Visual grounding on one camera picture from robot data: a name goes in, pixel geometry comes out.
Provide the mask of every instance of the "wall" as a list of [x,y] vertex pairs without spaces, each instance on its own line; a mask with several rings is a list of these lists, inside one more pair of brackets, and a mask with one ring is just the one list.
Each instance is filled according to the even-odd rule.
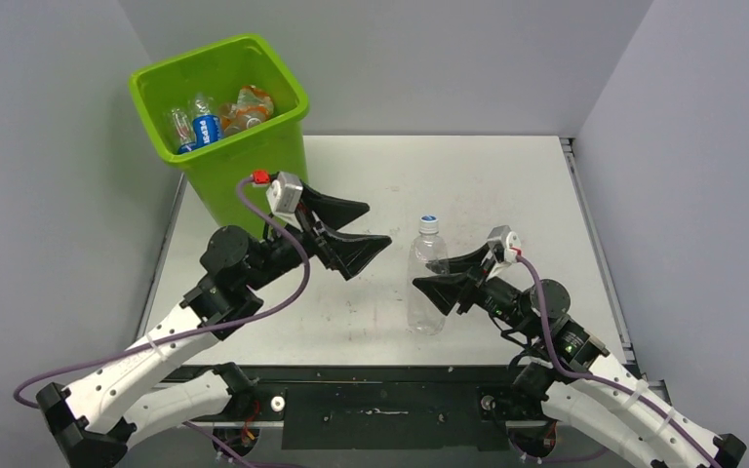
[[575,135],[650,0],[120,0],[164,59],[256,32],[318,134]]
[[127,93],[148,62],[115,1],[0,1],[0,467],[64,466],[20,381],[135,333],[177,181]]
[[643,369],[749,446],[749,2],[653,2],[575,150]]

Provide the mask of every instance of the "white tabletop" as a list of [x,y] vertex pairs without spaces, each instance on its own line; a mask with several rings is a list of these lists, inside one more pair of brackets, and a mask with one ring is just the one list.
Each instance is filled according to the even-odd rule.
[[[250,324],[187,364],[498,365],[517,346],[501,339],[477,307],[451,315],[434,336],[406,323],[408,248],[421,215],[440,219],[450,256],[472,252],[490,230],[509,224],[542,278],[561,282],[572,316],[620,360],[621,342],[559,140],[554,136],[307,136],[309,185],[368,203],[349,233],[387,234],[392,245],[345,283],[312,260],[312,279],[288,309]],[[217,229],[190,187],[185,190],[147,328],[155,327],[205,274],[199,264]],[[300,281],[298,268],[257,295],[271,306]],[[502,277],[532,285],[521,265]]]

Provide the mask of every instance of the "green plastic container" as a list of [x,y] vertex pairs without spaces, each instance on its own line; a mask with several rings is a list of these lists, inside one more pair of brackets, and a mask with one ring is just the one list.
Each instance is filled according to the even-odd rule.
[[[217,105],[236,102],[245,85],[256,85],[271,95],[274,116],[235,136],[176,154],[170,109],[187,109],[197,93],[213,98]],[[308,113],[308,96],[261,37],[235,36],[160,61],[134,73],[129,86],[156,152],[185,172],[219,225],[236,224],[260,235],[262,221],[234,192],[237,182],[252,171],[287,171],[307,180],[299,122]],[[253,202],[267,207],[264,190],[249,187],[247,191]]]

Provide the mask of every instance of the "bin rim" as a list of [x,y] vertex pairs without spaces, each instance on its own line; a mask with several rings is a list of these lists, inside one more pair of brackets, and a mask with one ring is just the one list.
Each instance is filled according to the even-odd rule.
[[[175,154],[174,152],[175,148],[168,148],[167,146],[165,146],[165,142],[162,140],[162,137],[159,135],[159,131],[156,129],[156,126],[153,125],[153,123],[151,122],[147,107],[145,106],[145,103],[144,103],[144,99],[142,99],[141,93],[138,91],[139,79],[141,78],[142,75],[145,75],[149,73],[150,71],[153,71],[171,62],[187,59],[189,57],[198,55],[200,53],[207,52],[208,50],[216,49],[226,44],[230,44],[234,42],[241,42],[241,41],[252,41],[257,47],[259,47],[262,50],[264,54],[268,56],[268,58],[274,63],[277,69],[280,70],[280,73],[283,75],[283,78],[285,78],[285,80],[292,87],[292,91],[294,91],[294,94],[296,96],[297,104],[295,108],[281,115],[275,116],[271,120],[264,122],[262,125],[257,125],[250,129],[245,130],[244,132],[240,132],[239,134],[235,136],[229,136],[228,138],[223,138],[212,144],[203,146],[202,148],[195,149],[193,151],[189,151],[184,154]],[[299,82],[297,81],[297,79],[295,78],[291,70],[285,65],[285,63],[282,61],[280,56],[278,56],[277,53],[274,52],[274,49],[271,48],[271,45],[268,44],[268,42],[265,39],[263,39],[258,34],[253,34],[253,33],[239,34],[236,36],[227,37],[220,41],[216,41],[215,43],[208,44],[206,46],[193,49],[191,51],[179,54],[177,56],[173,56],[173,57],[166,58],[164,60],[160,60],[155,63],[152,63],[146,66],[145,68],[137,70],[131,74],[131,77],[128,80],[128,89],[131,93],[131,97],[133,98],[134,106],[137,108],[137,112],[139,114],[140,120],[142,121],[143,124],[145,124],[145,122],[149,122],[149,124],[144,125],[144,128],[147,131],[148,137],[150,138],[150,141],[153,144],[153,147],[156,149],[156,152],[157,154],[159,154],[159,157],[162,158],[163,161],[171,165],[184,165],[197,158],[204,158],[209,153],[213,151],[218,151],[224,145],[230,145],[230,144],[238,143],[240,141],[249,140],[254,137],[257,137],[258,133],[260,132],[267,132],[269,130],[273,130],[272,128],[280,128],[292,122],[298,122],[302,120],[303,117],[305,117],[305,115],[308,113],[308,108],[309,108],[308,95],[305,93],[305,90],[299,84]]]

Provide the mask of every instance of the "bolt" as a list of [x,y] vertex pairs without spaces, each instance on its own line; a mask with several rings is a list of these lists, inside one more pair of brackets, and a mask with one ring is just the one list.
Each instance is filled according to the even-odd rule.
[[495,408],[495,398],[492,395],[487,395],[481,399],[481,408],[490,411]]
[[286,400],[283,397],[274,397],[271,399],[271,409],[274,412],[280,412],[286,407]]

